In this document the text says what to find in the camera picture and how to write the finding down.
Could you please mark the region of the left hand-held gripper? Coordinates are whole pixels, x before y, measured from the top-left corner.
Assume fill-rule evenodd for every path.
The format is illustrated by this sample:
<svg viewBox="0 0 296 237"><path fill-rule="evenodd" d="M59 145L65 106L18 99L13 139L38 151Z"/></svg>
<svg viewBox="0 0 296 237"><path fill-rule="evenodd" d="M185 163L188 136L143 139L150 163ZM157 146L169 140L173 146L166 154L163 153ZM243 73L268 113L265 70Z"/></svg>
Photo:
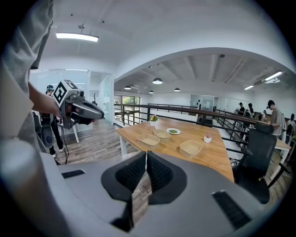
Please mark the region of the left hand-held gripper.
<svg viewBox="0 0 296 237"><path fill-rule="evenodd" d="M61 79L53 92L53 98L57 103L60 113L64 103L71 104L71 112L63 118L65 129L72 128L76 123L89 125L97 119L104 117L104 112L95 104L85 101L84 91L67 79Z"/></svg>

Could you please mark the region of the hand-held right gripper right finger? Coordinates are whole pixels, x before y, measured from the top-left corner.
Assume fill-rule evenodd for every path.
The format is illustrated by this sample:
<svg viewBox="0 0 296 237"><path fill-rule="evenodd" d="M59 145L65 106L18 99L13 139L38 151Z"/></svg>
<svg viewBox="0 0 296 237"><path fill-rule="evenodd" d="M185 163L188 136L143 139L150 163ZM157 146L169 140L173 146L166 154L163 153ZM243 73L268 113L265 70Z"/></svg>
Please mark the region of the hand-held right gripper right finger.
<svg viewBox="0 0 296 237"><path fill-rule="evenodd" d="M261 214L248 191L206 166L148 152L152 194L138 237L220 237Z"/></svg>

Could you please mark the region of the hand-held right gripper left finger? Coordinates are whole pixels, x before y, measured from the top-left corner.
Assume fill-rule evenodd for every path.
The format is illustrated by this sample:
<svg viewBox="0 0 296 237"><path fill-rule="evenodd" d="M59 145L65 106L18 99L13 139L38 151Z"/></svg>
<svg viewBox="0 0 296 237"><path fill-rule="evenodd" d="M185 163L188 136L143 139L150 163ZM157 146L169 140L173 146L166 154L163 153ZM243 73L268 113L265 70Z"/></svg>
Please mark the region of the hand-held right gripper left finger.
<svg viewBox="0 0 296 237"><path fill-rule="evenodd" d="M41 155L44 216L49 237L132 237L132 193L145 172L145 154L57 165Z"/></svg>

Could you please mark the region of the person's left forearm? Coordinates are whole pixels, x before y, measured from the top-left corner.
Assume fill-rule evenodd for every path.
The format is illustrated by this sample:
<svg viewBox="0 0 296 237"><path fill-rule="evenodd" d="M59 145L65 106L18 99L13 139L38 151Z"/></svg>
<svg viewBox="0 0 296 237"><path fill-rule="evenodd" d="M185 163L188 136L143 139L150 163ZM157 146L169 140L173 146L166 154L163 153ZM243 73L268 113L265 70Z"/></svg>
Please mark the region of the person's left forearm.
<svg viewBox="0 0 296 237"><path fill-rule="evenodd" d="M40 93L30 83L28 83L28 88L29 88L29 98L34 104L32 108L33 110L41 113L53 114L59 117L60 119L62 119L59 107L55 102L54 98L46 94Z"/></svg>

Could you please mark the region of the white display stand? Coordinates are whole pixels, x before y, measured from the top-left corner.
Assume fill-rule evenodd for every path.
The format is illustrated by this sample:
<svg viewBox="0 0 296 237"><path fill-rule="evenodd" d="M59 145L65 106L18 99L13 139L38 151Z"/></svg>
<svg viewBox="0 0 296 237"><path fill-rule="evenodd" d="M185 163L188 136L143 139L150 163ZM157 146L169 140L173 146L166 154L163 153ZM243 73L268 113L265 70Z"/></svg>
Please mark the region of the white display stand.
<svg viewBox="0 0 296 237"><path fill-rule="evenodd" d="M60 130L61 130L61 139L62 139L63 143L65 144L65 130L64 130L65 127L64 127L63 124L58 124L58 127L59 127ZM77 134L77 130L76 130L76 125L74 125L74 126L71 128L71 130L72 130L72 133L73 133L74 136L75 136L76 142L77 142L77 143L80 143L79 138L78 138L78 134Z"/></svg>

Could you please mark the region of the large window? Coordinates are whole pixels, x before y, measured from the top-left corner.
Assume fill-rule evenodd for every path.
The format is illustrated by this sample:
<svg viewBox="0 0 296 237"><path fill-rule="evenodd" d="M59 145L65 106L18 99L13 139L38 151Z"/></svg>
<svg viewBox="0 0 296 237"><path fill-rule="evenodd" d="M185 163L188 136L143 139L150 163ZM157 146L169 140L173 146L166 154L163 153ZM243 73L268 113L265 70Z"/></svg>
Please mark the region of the large window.
<svg viewBox="0 0 296 237"><path fill-rule="evenodd" d="M114 96L114 118L123 125L136 125L141 122L141 98L135 96Z"/></svg>

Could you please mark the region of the black office chair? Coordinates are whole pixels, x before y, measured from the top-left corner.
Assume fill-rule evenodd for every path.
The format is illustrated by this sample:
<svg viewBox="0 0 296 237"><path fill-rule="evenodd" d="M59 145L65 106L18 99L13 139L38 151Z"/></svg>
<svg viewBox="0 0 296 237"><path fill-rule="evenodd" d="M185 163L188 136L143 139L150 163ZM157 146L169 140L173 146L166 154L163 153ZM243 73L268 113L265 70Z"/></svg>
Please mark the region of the black office chair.
<svg viewBox="0 0 296 237"><path fill-rule="evenodd" d="M284 171L288 171L285 165L280 164L280 171L270 184L265 181L277 143L277 138L272 133L272 125L256 123L255 127L249 130L248 145L241 150L243 157L233 169L235 183L251 193L261 204L269 202L269 188Z"/></svg>

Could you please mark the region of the person's grey shirt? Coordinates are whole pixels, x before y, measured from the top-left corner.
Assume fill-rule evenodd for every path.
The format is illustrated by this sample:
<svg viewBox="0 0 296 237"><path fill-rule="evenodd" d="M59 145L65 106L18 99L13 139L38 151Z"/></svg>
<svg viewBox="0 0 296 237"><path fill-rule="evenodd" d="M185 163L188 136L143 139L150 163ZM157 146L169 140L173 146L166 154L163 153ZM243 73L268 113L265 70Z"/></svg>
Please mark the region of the person's grey shirt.
<svg viewBox="0 0 296 237"><path fill-rule="evenodd" d="M29 98L29 75L39 67L53 21L54 0L38 0L25 14L0 56L0 138L17 137L40 152Z"/></svg>

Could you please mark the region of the wooden desk with white legs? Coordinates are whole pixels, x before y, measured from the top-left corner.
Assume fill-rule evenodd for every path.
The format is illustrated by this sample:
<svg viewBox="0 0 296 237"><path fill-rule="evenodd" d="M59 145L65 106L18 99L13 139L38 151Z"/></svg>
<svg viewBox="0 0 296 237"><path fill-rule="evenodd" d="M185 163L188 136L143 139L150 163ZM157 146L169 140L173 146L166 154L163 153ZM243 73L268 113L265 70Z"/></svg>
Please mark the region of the wooden desk with white legs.
<svg viewBox="0 0 296 237"><path fill-rule="evenodd" d="M287 155L288 155L289 150L291 149L291 147L288 144L286 144L285 142L283 142L282 140L277 139L277 143L276 143L275 149L278 149L278 150L283 151L283 156L282 156L282 160L280 161L280 163L276 166L275 172L270 177L270 180L271 181L273 181L275 179L276 175L281 170L280 164L284 164L284 162L285 162L285 160L287 158Z"/></svg>

